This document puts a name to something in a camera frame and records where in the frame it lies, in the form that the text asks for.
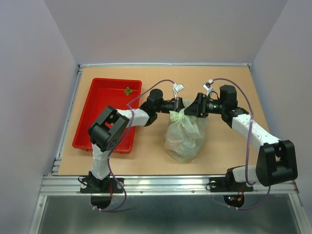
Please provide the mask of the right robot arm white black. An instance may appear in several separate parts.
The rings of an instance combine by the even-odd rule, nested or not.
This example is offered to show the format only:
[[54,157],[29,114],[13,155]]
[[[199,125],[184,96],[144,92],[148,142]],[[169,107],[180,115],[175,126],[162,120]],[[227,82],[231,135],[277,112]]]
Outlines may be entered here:
[[252,185],[260,183],[265,187],[295,180],[298,177],[294,144],[290,140],[280,140],[257,124],[250,112],[238,106],[236,88],[222,85],[219,98],[212,99],[209,94],[198,93],[191,104],[183,104],[184,114],[205,118],[218,114],[233,130],[247,139],[247,146],[257,152],[255,165],[229,168],[224,177],[210,182],[214,192],[234,192],[240,188],[252,191]]

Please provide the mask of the pale green plastic bag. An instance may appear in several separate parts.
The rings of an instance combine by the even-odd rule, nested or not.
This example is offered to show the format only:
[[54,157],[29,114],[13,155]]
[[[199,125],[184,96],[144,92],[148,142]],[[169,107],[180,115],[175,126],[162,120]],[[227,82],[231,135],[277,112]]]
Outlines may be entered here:
[[170,111],[170,120],[164,135],[164,148],[175,160],[189,162],[193,160],[203,147],[208,120],[185,115],[186,109]]

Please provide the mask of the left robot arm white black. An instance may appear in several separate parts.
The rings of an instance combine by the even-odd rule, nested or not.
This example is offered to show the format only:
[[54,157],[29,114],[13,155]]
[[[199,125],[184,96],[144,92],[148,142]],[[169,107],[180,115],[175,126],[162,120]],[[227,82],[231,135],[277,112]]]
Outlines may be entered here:
[[88,176],[81,184],[93,187],[97,192],[104,192],[108,188],[108,179],[112,174],[109,159],[130,129],[150,126],[156,121],[157,114],[179,111],[184,108],[184,104],[181,97],[164,100],[163,92],[160,89],[153,89],[139,108],[133,109],[130,104],[128,107],[128,110],[106,107],[88,130],[93,161]]

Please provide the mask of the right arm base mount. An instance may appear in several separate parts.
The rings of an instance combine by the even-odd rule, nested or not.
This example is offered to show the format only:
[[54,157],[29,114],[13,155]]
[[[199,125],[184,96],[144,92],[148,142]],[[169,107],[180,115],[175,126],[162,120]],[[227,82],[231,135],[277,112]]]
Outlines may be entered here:
[[237,194],[242,192],[253,192],[253,187],[248,187],[245,183],[236,182],[226,177],[211,177],[205,189],[212,193]]

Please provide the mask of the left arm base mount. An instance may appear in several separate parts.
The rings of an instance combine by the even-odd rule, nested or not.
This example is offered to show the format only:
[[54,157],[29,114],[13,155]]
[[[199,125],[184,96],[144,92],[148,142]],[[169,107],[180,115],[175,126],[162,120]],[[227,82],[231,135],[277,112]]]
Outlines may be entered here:
[[104,180],[99,180],[90,176],[79,176],[80,193],[82,194],[122,194],[122,188],[117,182],[111,178],[106,177]]

